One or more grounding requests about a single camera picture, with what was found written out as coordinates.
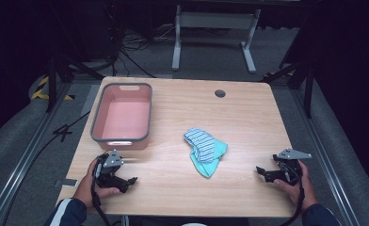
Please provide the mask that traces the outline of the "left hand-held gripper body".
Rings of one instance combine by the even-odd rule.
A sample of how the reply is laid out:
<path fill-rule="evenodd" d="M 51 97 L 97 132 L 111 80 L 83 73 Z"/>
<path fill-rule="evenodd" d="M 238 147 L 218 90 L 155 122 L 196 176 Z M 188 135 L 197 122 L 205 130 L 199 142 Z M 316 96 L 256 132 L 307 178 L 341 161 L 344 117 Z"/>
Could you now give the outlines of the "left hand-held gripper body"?
<path fill-rule="evenodd" d="M 126 185 L 126 181 L 115 175 L 115 172 L 123 165 L 123 160 L 116 150 L 111 153 L 103 153 L 97 157 L 97 163 L 93 171 L 95 183 L 101 188 L 115 187 L 120 189 Z"/>

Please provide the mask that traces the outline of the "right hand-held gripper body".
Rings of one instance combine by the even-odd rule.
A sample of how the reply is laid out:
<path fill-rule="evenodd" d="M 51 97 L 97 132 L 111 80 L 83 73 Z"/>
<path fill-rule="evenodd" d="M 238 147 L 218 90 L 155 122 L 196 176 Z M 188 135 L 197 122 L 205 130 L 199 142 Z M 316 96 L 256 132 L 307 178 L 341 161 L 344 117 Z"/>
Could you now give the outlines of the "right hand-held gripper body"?
<path fill-rule="evenodd" d="M 279 170 L 267 171 L 266 175 L 279 175 L 282 181 L 294 186 L 302 177 L 302 170 L 298 161 L 311 157 L 312 155 L 310 153 L 286 148 L 280 153 L 273 154 L 273 160 L 277 163 Z"/>

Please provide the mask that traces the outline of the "pink basin with grey rim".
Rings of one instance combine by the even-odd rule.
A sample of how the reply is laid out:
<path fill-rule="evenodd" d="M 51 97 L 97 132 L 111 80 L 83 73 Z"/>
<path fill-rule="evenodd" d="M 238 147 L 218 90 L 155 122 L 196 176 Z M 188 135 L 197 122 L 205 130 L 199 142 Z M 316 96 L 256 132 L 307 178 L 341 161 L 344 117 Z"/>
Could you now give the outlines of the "pink basin with grey rim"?
<path fill-rule="evenodd" d="M 143 150 L 149 144 L 152 86 L 147 83 L 109 83 L 90 129 L 103 150 Z"/>

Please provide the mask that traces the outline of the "teal sock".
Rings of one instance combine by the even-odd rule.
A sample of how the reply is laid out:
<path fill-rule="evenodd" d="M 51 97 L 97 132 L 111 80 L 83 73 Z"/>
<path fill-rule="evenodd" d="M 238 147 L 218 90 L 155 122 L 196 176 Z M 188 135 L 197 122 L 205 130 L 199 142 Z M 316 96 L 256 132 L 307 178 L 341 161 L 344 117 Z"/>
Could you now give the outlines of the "teal sock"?
<path fill-rule="evenodd" d="M 226 153 L 228 145 L 220 140 L 215 140 L 214 159 L 210 163 L 201 163 L 195 156 L 195 149 L 190 151 L 190 159 L 197 172 L 205 178 L 211 178 L 217 170 L 221 157 Z"/>

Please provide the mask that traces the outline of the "blue white striped sock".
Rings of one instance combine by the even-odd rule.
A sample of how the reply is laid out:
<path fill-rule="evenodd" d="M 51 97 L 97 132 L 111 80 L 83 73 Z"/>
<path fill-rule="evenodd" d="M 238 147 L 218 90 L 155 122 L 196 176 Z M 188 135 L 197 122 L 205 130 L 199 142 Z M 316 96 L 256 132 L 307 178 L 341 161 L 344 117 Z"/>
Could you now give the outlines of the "blue white striped sock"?
<path fill-rule="evenodd" d="M 215 139 L 200 128 L 190 128 L 184 133 L 184 140 L 191 146 L 191 153 L 201 163 L 214 160 Z"/>

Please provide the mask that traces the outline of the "person's right hand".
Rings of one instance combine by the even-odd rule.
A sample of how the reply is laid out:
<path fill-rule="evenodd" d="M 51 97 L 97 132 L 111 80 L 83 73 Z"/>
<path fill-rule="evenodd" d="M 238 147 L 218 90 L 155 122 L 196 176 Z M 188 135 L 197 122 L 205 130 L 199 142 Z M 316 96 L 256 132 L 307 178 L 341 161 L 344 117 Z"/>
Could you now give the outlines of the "person's right hand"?
<path fill-rule="evenodd" d="M 285 192 L 291 199 L 294 204 L 298 204 L 298 198 L 300 195 L 300 188 L 303 187 L 304 191 L 304 199 L 301 205 L 301 210 L 306 211 L 310 206 L 317 204 L 317 198 L 314 193 L 313 183 L 309 177 L 309 170 L 306 165 L 302 161 L 298 161 L 298 164 L 302 170 L 302 177 L 301 182 L 290 186 L 286 182 L 276 179 L 273 184 L 280 189 L 281 191 Z"/>

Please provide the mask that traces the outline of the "person's left hand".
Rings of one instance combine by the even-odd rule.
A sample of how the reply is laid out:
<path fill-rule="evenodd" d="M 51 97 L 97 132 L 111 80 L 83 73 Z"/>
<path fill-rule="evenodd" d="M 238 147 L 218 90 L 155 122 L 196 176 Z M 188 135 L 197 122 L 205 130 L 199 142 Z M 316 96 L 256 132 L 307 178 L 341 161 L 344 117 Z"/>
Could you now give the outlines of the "person's left hand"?
<path fill-rule="evenodd" d="M 93 181 L 92 173 L 96 166 L 96 163 L 97 163 L 97 160 L 94 159 L 89 164 L 87 174 L 83 177 L 83 179 L 81 180 L 78 188 L 76 188 L 76 191 L 73 195 L 74 199 L 77 199 L 83 202 L 87 208 L 92 207 L 92 195 L 91 195 L 91 186 L 92 186 L 92 181 Z M 97 195 L 101 199 L 111 197 L 111 196 L 114 196 L 120 193 L 120 191 L 115 187 L 100 188 L 98 186 L 95 186 L 94 191 L 97 193 Z"/>

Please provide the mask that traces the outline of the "grey tape piece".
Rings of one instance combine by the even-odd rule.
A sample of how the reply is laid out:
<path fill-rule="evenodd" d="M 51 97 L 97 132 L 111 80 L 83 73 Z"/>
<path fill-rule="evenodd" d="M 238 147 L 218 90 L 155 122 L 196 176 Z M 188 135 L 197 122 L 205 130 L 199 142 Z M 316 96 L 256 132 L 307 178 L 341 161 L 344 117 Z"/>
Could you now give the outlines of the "grey tape piece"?
<path fill-rule="evenodd" d="M 78 185 L 78 181 L 75 179 L 61 179 L 56 180 L 54 186 L 56 187 L 76 187 Z"/>

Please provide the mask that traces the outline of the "black metal stand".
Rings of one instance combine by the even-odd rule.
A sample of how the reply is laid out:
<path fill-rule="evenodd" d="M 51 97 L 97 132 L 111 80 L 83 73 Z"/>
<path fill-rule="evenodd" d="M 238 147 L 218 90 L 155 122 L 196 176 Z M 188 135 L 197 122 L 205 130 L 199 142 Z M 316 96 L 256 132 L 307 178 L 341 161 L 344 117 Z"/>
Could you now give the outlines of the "black metal stand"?
<path fill-rule="evenodd" d="M 306 116 L 310 119 L 312 117 L 311 113 L 311 102 L 313 95 L 313 76 L 314 70 L 313 65 L 309 62 L 298 62 L 291 64 L 278 72 L 267 73 L 263 79 L 262 83 L 271 83 L 272 81 L 285 76 L 286 74 L 292 73 L 291 78 L 287 82 L 287 87 L 289 89 L 299 89 L 302 84 L 305 84 L 304 89 L 304 99 L 303 99 L 303 109 Z"/>
<path fill-rule="evenodd" d="M 60 78 L 63 84 L 70 84 L 74 79 L 70 65 L 73 65 L 79 71 L 87 73 L 95 79 L 104 79 L 103 75 L 79 61 L 60 53 L 52 54 L 49 60 L 49 100 L 47 112 L 51 112 L 57 103 L 57 79 Z"/>

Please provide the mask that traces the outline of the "yellow black hazard tape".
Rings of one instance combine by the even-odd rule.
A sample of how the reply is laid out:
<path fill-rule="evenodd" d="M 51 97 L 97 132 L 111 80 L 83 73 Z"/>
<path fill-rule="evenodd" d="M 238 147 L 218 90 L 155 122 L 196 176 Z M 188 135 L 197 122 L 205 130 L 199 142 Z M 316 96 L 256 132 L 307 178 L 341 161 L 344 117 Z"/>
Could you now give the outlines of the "yellow black hazard tape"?
<path fill-rule="evenodd" d="M 49 82 L 49 77 L 47 75 L 43 76 L 38 86 L 36 87 L 34 93 L 32 94 L 31 98 L 48 100 L 49 95 L 43 92 L 48 82 Z"/>

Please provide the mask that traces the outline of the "metal floor rail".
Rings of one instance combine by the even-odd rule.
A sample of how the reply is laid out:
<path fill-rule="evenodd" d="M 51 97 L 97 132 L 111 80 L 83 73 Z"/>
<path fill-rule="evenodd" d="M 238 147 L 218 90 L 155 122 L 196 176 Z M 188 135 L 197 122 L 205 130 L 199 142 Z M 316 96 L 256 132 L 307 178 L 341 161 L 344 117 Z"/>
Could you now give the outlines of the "metal floor rail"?
<path fill-rule="evenodd" d="M 329 159 L 329 156 L 326 152 L 323 142 L 313 125 L 313 121 L 305 113 L 301 95 L 295 90 L 291 90 L 290 93 L 297 106 L 297 110 L 301 114 L 301 118 L 303 119 L 307 127 L 308 133 L 312 138 L 316 158 L 318 159 L 322 171 L 325 174 L 331 193 L 333 194 L 333 197 L 337 202 L 339 210 L 343 216 L 345 226 L 361 226 L 355 214 L 355 211 L 351 206 L 351 203 L 345 193 L 343 184 L 339 179 L 335 171 L 335 168 L 333 167 L 333 164 Z"/>
<path fill-rule="evenodd" d="M 0 226 L 6 223 L 10 208 L 14 203 L 20 186 L 40 154 L 40 145 L 46 134 L 46 129 L 56 114 L 56 110 L 63 102 L 65 95 L 70 90 L 70 87 L 71 84 L 65 83 L 60 86 L 54 96 L 48 100 L 48 105 L 50 105 L 51 108 L 41 114 L 40 120 L 37 122 L 37 127 L 33 130 L 33 134 L 31 136 L 23 136 L 29 137 L 29 141 L 27 145 L 23 147 L 23 153 L 18 157 L 17 164 L 11 170 L 0 192 Z"/>

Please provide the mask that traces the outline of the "white metal desk frame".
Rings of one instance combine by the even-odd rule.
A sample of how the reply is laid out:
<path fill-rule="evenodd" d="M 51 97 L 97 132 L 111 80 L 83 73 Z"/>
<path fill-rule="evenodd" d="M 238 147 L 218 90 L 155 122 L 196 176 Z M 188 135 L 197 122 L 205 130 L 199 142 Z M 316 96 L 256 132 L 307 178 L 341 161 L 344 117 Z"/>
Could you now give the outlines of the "white metal desk frame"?
<path fill-rule="evenodd" d="M 181 29 L 182 28 L 217 28 L 247 30 L 248 37 L 240 43 L 248 71 L 256 73 L 256 67 L 251 55 L 250 46 L 259 22 L 261 11 L 256 9 L 251 14 L 193 12 L 183 11 L 181 5 L 176 6 L 175 15 L 175 43 L 171 69 L 178 71 L 181 60 Z"/>

